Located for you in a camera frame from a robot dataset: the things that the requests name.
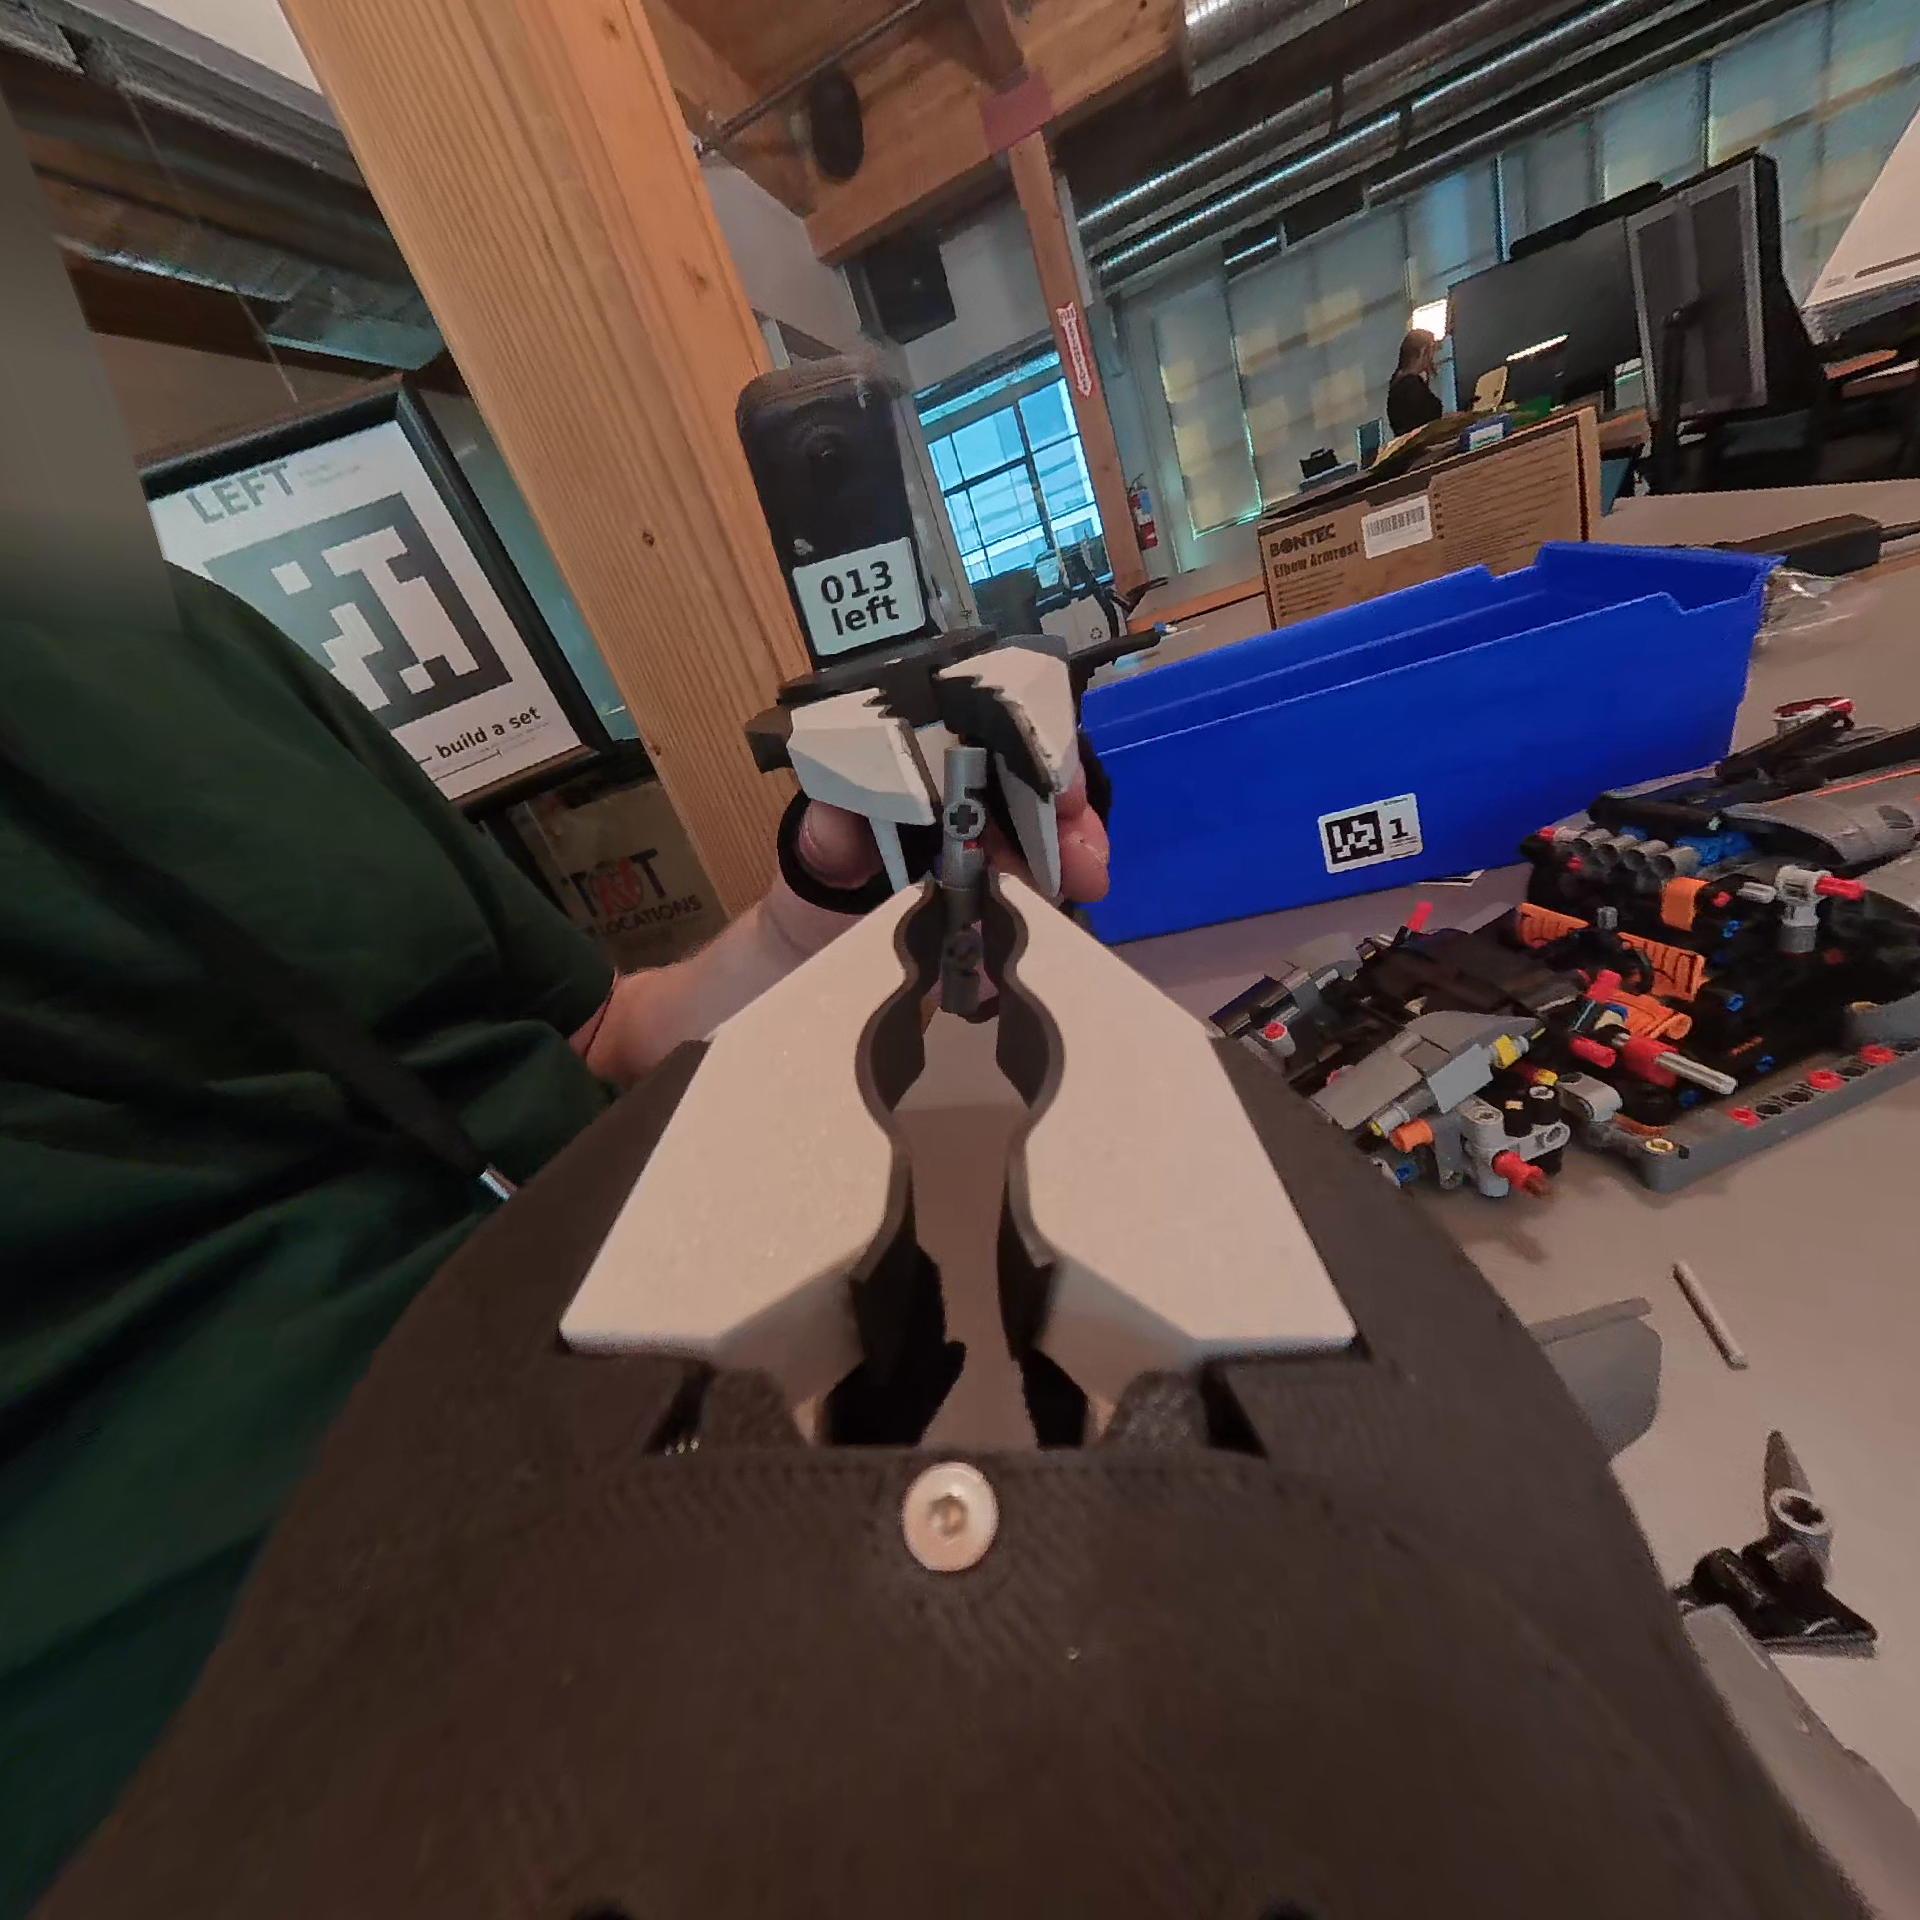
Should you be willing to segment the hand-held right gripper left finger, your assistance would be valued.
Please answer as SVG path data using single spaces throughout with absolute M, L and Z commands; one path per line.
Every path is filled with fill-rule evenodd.
M 939 970 L 931 879 L 687 1051 L 683 1087 L 561 1319 L 573 1352 L 763 1374 L 841 1443 L 939 1406 L 939 1275 L 897 1106 Z

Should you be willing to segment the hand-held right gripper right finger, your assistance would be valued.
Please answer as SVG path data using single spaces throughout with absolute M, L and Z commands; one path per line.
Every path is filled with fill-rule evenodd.
M 1002 1331 L 1037 1439 L 1087 1439 L 1141 1375 L 1353 1348 L 1225 1044 L 1009 875 L 1002 1076 Z

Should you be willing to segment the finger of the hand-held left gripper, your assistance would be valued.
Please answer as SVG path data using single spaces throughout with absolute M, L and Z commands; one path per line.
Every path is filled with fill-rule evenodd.
M 863 815 L 880 847 L 895 894 L 920 884 L 938 847 L 907 845 L 938 832 L 949 726 L 912 726 L 879 692 L 844 692 L 796 709 L 787 756 L 808 800 Z
M 1044 894 L 1064 895 L 1058 802 L 1077 778 L 1077 702 L 1067 658 L 999 644 L 951 667 L 951 734 L 994 768 L 1020 858 Z

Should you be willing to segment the person's left forearm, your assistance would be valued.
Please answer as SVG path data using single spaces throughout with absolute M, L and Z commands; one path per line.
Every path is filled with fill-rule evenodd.
M 572 1048 L 603 1083 L 631 1087 L 796 974 L 821 943 L 809 910 L 775 890 L 692 955 L 618 975 Z

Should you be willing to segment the grey lego subassembly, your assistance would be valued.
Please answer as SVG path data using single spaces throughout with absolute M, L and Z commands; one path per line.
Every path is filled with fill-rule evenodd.
M 1543 1195 L 1572 1143 L 1626 1139 L 1626 1100 L 1572 1053 L 1577 979 L 1490 927 L 1333 932 L 1212 1028 L 1282 1072 L 1396 1187 Z

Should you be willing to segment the dark grey lego panel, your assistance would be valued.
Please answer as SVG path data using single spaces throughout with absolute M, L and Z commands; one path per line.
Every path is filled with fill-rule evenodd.
M 1663 1404 L 1665 1344 L 1649 1299 L 1602 1303 L 1527 1331 L 1608 1459 L 1618 1459 L 1653 1429 Z

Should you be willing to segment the light grey lego axle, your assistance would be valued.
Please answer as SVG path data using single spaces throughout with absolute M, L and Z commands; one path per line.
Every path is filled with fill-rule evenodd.
M 1737 1338 L 1732 1323 L 1728 1320 L 1727 1311 L 1715 1300 L 1712 1291 L 1708 1290 L 1706 1280 L 1699 1275 L 1689 1259 L 1673 1259 L 1672 1261 L 1672 1277 L 1681 1290 L 1688 1308 L 1693 1311 L 1696 1320 L 1701 1323 L 1706 1338 L 1709 1340 L 1712 1348 L 1717 1350 L 1720 1360 L 1736 1374 L 1744 1374 L 1751 1370 L 1751 1357 Z

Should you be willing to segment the dark lego vehicle model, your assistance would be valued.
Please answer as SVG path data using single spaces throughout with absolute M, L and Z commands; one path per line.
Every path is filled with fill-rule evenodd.
M 1919 1072 L 1919 726 L 1780 706 L 1715 765 L 1599 794 L 1520 840 L 1508 930 L 1588 1000 L 1557 1060 L 1580 1132 L 1681 1192 Z

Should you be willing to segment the black grey lego connector piece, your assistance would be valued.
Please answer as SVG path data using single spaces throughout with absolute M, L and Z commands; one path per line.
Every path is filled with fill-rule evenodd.
M 1704 1552 L 1672 1596 L 1685 1613 L 1727 1610 L 1768 1650 L 1871 1656 L 1880 1629 L 1834 1590 L 1834 1517 L 1783 1431 L 1762 1453 L 1764 1528 Z

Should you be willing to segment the person's left hand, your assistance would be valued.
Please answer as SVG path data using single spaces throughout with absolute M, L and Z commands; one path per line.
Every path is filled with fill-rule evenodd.
M 1113 787 L 1088 759 L 1056 802 L 1061 902 L 1067 908 L 1092 904 L 1112 890 L 1112 810 Z M 748 979 L 761 989 L 794 974 L 895 894 L 874 828 L 827 802 L 791 802 L 777 836 L 777 866 L 775 884 L 741 932 L 751 955 Z

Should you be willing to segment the paned window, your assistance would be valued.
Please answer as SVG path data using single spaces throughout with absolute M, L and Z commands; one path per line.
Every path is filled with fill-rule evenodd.
M 1044 592 L 1082 576 L 1113 580 L 1088 455 L 1053 362 L 916 404 L 971 584 L 1020 570 L 1034 570 Z

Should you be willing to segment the brown printed box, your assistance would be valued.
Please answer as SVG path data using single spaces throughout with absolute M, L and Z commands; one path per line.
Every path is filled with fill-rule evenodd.
M 507 811 L 570 920 L 620 974 L 707 949 L 730 916 L 656 778 L 581 778 Z

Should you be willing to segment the wooden pillar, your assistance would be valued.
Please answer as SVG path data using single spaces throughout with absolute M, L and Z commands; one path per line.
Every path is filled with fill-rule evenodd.
M 1005 151 L 1026 239 L 1036 259 L 1048 324 L 1067 383 L 1072 419 L 1088 462 L 1088 477 L 1108 554 L 1113 588 L 1139 598 L 1148 588 L 1143 554 L 1130 500 L 1128 471 L 1113 432 L 1113 416 L 1097 368 L 1097 350 L 1058 183 L 1043 130 L 1032 130 Z
M 628 3 L 284 13 L 741 916 L 794 794 L 745 726 L 805 648 L 736 439 L 763 341 L 651 21 Z

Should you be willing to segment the blue plastic bin white tag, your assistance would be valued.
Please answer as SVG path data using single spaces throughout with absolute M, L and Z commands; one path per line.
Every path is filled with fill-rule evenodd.
M 1773 556 L 1547 544 L 1087 698 L 1133 943 L 1512 861 L 1601 791 L 1728 755 Z

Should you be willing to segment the framed marker sign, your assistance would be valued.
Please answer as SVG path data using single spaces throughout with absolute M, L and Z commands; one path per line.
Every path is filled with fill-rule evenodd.
M 452 804 L 525 800 L 612 752 L 411 379 L 138 477 L 162 556 L 267 618 Z

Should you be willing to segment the cardboard box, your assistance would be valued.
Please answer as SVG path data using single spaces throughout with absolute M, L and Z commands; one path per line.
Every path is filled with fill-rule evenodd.
M 1460 570 L 1508 574 L 1601 516 L 1601 420 L 1563 406 L 1468 450 L 1379 460 L 1266 512 L 1257 556 L 1268 624 L 1359 607 Z

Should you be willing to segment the black computer monitor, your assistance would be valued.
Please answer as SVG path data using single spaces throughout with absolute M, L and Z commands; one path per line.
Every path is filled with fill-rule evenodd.
M 1626 226 L 1653 455 L 1673 464 L 1688 424 L 1786 419 L 1823 436 L 1834 397 L 1786 271 L 1778 165 L 1715 165 Z
M 1605 395 L 1642 359 L 1626 224 L 1608 222 L 1477 271 L 1448 294 L 1457 397 L 1505 373 L 1505 399 Z

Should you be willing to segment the black wall speaker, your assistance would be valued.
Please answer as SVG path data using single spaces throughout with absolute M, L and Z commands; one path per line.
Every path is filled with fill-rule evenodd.
M 954 288 L 936 230 L 897 230 L 863 250 L 848 267 L 872 332 L 912 344 L 955 323 Z

